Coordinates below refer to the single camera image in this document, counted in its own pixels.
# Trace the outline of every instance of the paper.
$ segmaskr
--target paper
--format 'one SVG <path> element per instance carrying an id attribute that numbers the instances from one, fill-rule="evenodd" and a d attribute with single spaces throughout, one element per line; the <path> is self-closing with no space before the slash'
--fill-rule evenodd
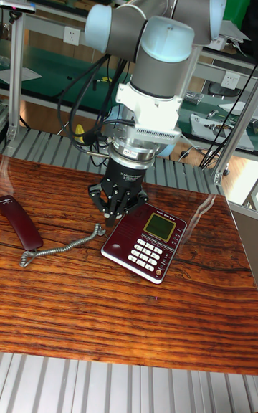
<path id="1" fill-rule="evenodd" d="M 195 114 L 191 114 L 190 117 L 191 121 L 191 133 L 193 136 L 197 136 L 202 139 L 206 139 L 212 142 L 216 135 L 217 135 L 217 128 L 216 126 L 221 126 L 222 123 L 219 121 L 207 120 L 206 118 L 198 117 Z M 230 134 L 230 129 L 223 129 L 219 134 L 218 138 L 216 139 L 217 143 L 222 143 L 225 138 L 227 138 Z M 240 138 L 237 148 L 241 148 L 242 150 L 254 151 L 254 146 L 245 131 Z"/>
<path id="2" fill-rule="evenodd" d="M 231 103 L 231 104 L 218 104 L 218 106 L 221 109 L 225 110 L 226 112 L 229 112 L 232 109 L 233 105 L 234 105 L 234 103 Z M 245 103 L 242 103 L 241 101 L 237 102 L 231 113 L 233 115 L 240 115 L 240 113 L 242 112 L 244 106 L 245 106 Z M 258 107 L 254 111 L 254 114 L 252 115 L 252 118 L 254 120 L 258 120 Z"/>
<path id="3" fill-rule="evenodd" d="M 239 31 L 238 27 L 229 20 L 223 20 L 221 23 L 221 29 L 219 31 L 220 35 L 228 37 L 229 39 L 236 40 L 242 43 L 243 40 L 250 40 L 247 35 Z"/>
<path id="4" fill-rule="evenodd" d="M 8 85 L 10 85 L 11 70 L 10 69 L 1 70 L 0 71 L 0 78 L 5 83 L 8 83 Z M 33 70 L 27 69 L 27 67 L 22 68 L 22 72 L 21 72 L 21 81 L 22 82 L 26 82 L 27 80 L 34 80 L 35 78 L 42 78 L 42 75 L 37 74 Z"/>

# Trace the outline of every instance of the workbench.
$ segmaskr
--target workbench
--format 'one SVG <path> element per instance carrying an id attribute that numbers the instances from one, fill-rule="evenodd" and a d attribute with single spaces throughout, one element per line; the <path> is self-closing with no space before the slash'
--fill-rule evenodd
<path id="1" fill-rule="evenodd" d="M 104 219 L 87 195 L 100 176 L 42 164 L 46 156 L 10 158 L 9 176 L 49 248 L 91 233 Z M 83 160 L 69 156 L 66 166 L 70 160 L 82 168 Z M 254 278 L 226 199 L 174 188 L 175 164 L 157 158 L 154 168 L 156 179 L 166 170 L 170 188 L 149 184 L 150 174 L 144 183 L 153 205 L 188 224 L 161 285 L 102 257 L 102 237 L 23 270 L 22 246 L 0 217 L 1 412 L 258 408 Z M 207 171 L 202 176 L 208 181 Z"/>

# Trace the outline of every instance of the telephone button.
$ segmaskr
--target telephone button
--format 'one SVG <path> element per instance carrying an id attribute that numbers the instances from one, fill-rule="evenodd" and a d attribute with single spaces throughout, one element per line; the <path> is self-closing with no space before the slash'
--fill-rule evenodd
<path id="1" fill-rule="evenodd" d="M 148 249 L 153 250 L 154 246 L 152 244 L 149 244 L 148 242 L 146 243 L 146 246 Z"/>
<path id="2" fill-rule="evenodd" d="M 154 252 L 157 252 L 157 254 L 162 254 L 162 250 L 158 247 L 154 247 Z"/>
<path id="3" fill-rule="evenodd" d="M 140 258 L 142 258 L 142 259 L 145 260 L 146 262 L 148 261 L 147 255 L 140 254 Z"/>
<path id="4" fill-rule="evenodd" d="M 140 265 L 141 267 L 145 267 L 146 263 L 142 262 L 142 260 L 137 260 L 136 262 L 138 265 Z"/>
<path id="5" fill-rule="evenodd" d="M 131 250 L 131 254 L 135 255 L 136 257 L 139 257 L 140 255 L 139 251 L 134 249 Z"/>
<path id="6" fill-rule="evenodd" d="M 143 254 L 151 255 L 151 250 L 143 249 Z"/>
<path id="7" fill-rule="evenodd" d="M 149 271 L 154 271 L 154 268 L 151 265 L 149 265 L 148 263 L 146 263 L 145 268 Z"/>
<path id="8" fill-rule="evenodd" d="M 157 265 L 157 262 L 153 260 L 152 258 L 149 258 L 148 263 L 155 265 L 155 266 Z"/>
<path id="9" fill-rule="evenodd" d="M 135 244 L 135 249 L 137 249 L 137 250 L 143 250 L 143 246 L 139 246 L 138 244 Z"/>
<path id="10" fill-rule="evenodd" d="M 151 257 L 152 257 L 152 258 L 155 258 L 156 260 L 159 260 L 159 258 L 160 258 L 159 255 L 154 254 L 154 253 L 151 254 Z"/>
<path id="11" fill-rule="evenodd" d="M 137 258 L 133 255 L 128 255 L 128 260 L 130 260 L 131 262 L 136 262 Z"/>

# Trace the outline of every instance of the electrical outlet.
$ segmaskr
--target electrical outlet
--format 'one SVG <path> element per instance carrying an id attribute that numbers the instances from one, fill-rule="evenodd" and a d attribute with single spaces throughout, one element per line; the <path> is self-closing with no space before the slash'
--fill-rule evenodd
<path id="1" fill-rule="evenodd" d="M 234 90 L 237 88 L 237 83 L 240 80 L 240 74 L 236 72 L 228 72 L 224 76 L 224 79 L 221 82 L 221 86 L 224 88 L 229 88 L 230 90 Z"/>
<path id="2" fill-rule="evenodd" d="M 75 29 L 74 27 L 65 26 L 64 28 L 64 42 L 70 43 L 71 45 L 79 45 L 80 40 L 80 29 Z"/>

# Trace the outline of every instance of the yellow object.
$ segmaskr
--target yellow object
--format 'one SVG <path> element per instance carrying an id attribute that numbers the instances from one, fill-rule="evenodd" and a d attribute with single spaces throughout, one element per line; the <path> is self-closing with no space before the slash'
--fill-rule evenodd
<path id="1" fill-rule="evenodd" d="M 102 77 L 100 82 L 108 82 L 108 77 Z"/>
<path id="2" fill-rule="evenodd" d="M 84 131 L 82 125 L 77 125 L 77 126 L 76 126 L 76 128 L 75 128 L 75 134 L 83 134 L 84 132 L 85 132 L 85 131 Z M 79 138 L 76 138 L 76 139 L 83 143 L 82 137 L 79 137 Z"/>

